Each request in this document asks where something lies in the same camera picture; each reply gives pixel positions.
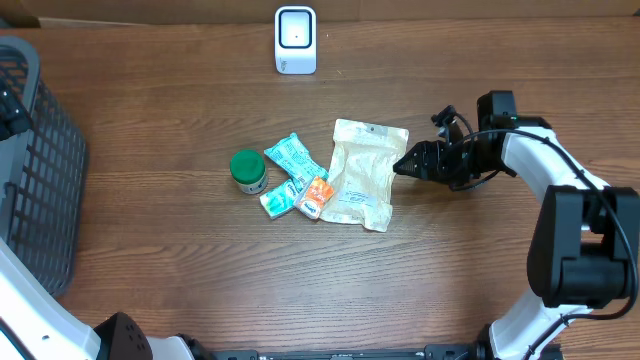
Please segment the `beige resealable pouch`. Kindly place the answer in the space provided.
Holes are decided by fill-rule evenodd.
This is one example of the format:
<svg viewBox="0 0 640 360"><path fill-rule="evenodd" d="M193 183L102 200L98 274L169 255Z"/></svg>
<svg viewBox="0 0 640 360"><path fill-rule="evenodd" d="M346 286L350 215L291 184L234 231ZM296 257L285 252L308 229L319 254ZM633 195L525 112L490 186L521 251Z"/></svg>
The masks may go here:
<svg viewBox="0 0 640 360"><path fill-rule="evenodd" d="M393 213L393 165L406 154L408 138L404 128L338 119L328 177L335 193L320 219L385 232Z"/></svg>

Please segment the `orange tissue packet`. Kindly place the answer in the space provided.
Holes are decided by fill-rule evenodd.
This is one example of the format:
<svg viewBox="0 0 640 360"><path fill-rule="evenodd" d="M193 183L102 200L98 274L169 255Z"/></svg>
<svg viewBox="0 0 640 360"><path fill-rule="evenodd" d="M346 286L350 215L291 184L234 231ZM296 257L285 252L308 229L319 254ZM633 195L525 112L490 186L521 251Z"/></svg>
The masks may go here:
<svg viewBox="0 0 640 360"><path fill-rule="evenodd" d="M297 195L294 206L308 218L317 220L334 193L330 184L316 176Z"/></svg>

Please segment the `teal snack packet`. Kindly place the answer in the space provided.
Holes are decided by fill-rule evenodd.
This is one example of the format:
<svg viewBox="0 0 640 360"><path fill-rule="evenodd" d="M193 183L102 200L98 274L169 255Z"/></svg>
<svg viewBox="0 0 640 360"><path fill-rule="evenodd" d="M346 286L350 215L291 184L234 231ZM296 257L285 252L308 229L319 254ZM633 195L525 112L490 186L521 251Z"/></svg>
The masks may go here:
<svg viewBox="0 0 640 360"><path fill-rule="evenodd" d="M315 177L323 180L329 177L328 171L312 159L309 150L295 132L265 149L264 154L289 174L298 191Z"/></svg>

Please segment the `small green white box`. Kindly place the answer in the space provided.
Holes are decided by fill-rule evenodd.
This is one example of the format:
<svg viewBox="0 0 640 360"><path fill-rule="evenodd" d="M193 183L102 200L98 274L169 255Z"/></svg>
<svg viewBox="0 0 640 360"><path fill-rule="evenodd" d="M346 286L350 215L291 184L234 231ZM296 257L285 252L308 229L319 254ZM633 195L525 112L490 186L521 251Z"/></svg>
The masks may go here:
<svg viewBox="0 0 640 360"><path fill-rule="evenodd" d="M295 207L295 200L299 194L294 182L289 179L271 191L261 195L259 201L267 215L276 219Z"/></svg>

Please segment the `green lid Knorr jar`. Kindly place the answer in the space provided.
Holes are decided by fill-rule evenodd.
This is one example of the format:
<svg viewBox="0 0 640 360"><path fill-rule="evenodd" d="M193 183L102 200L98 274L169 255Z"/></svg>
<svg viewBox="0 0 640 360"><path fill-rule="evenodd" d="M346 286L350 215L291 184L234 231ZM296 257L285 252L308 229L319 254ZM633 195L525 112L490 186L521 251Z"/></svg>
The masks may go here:
<svg viewBox="0 0 640 360"><path fill-rule="evenodd" d="M230 161L230 173L239 189L245 194L258 194L268 184L268 174L263 157L254 150L241 150Z"/></svg>

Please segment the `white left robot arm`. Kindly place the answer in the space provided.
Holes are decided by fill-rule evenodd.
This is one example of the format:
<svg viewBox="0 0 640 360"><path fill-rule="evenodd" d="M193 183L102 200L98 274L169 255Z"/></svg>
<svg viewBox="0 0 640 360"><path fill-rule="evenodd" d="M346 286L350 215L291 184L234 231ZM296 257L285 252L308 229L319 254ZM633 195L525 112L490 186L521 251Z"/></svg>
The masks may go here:
<svg viewBox="0 0 640 360"><path fill-rule="evenodd" d="M124 313L97 329L67 312L1 242L1 351L24 359L194 360L181 336L145 336Z"/></svg>

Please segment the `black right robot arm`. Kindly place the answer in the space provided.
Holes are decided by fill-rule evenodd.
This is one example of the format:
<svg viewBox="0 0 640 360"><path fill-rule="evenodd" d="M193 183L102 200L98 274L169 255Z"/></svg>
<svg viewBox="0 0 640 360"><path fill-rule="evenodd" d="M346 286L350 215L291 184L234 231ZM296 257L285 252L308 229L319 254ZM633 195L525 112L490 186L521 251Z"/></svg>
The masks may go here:
<svg viewBox="0 0 640 360"><path fill-rule="evenodd" d="M591 174L542 117L516 111L510 90L477 100L478 127L453 106L432 116L436 141L414 145L398 175L473 189L501 172L541 204L527 255L528 290L471 344L431 344L426 359L560 359L553 340L578 319L625 316L639 294L639 195Z"/></svg>

